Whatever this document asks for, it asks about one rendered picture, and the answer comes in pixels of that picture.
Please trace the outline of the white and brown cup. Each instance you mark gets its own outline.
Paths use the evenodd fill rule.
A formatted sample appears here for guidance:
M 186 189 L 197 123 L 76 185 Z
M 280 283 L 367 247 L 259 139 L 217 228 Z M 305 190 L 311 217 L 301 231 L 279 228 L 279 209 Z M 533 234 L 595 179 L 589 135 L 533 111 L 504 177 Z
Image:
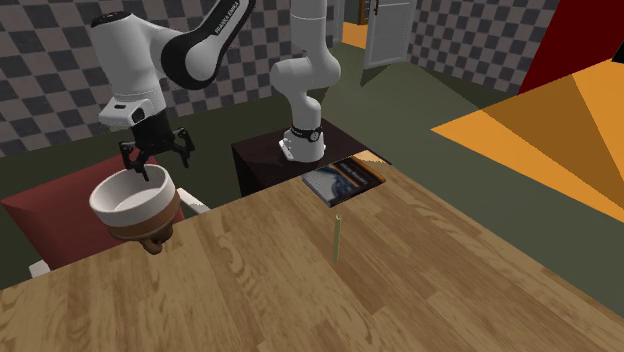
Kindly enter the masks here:
M 168 171 L 145 164 L 144 173 L 116 172 L 92 191 L 89 205 L 116 239 L 135 241 L 152 255 L 171 238 L 180 196 Z

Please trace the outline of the dark robot stand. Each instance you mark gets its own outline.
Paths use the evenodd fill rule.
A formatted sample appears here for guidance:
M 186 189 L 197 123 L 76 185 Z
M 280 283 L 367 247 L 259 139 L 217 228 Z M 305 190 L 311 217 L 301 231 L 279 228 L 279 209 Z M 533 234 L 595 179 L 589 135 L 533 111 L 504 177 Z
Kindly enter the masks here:
M 233 143 L 231 148 L 241 196 L 246 197 L 363 151 L 369 151 L 375 157 L 391 164 L 331 122 L 322 119 L 322 127 L 326 149 L 324 156 L 312 163 L 287 160 L 278 145 L 278 141 L 283 137 L 283 131 Z

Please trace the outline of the dark blue book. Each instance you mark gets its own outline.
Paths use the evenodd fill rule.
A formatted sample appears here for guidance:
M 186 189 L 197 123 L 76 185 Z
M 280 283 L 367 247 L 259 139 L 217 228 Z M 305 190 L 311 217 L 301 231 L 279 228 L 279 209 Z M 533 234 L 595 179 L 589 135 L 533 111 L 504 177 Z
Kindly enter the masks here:
M 356 156 L 307 172 L 301 179 L 330 208 L 386 181 Z

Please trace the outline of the green stick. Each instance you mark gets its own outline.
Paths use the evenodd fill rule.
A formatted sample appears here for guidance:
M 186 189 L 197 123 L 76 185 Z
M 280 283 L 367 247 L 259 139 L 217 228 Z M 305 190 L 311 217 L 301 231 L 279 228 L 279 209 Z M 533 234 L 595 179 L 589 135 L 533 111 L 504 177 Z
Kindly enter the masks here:
M 336 214 L 334 224 L 334 235 L 332 245 L 332 260 L 337 262 L 340 254 L 340 241 L 341 241 L 341 228 L 342 228 L 342 216 Z

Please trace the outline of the white door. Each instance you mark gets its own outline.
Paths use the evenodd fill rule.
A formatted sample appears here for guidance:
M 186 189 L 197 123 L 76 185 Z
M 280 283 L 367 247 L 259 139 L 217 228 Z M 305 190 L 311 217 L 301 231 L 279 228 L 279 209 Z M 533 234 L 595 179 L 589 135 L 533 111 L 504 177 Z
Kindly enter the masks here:
M 364 69 L 403 62 L 417 0 L 371 0 Z

